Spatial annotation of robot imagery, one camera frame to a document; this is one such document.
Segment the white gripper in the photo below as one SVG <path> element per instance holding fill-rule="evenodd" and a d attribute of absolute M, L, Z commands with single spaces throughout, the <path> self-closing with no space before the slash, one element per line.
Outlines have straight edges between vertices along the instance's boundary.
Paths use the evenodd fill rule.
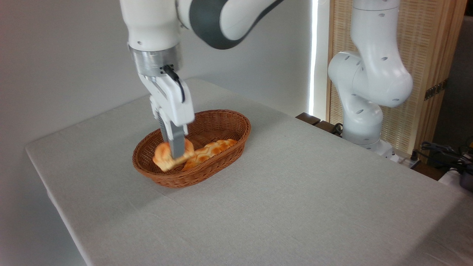
<path fill-rule="evenodd" d="M 187 84 L 174 71 L 164 71 L 159 77 L 139 74 L 152 95 L 149 101 L 154 118 L 159 123 L 163 141 L 169 143 L 173 159 L 185 153 L 187 125 L 194 121 L 194 106 Z"/>

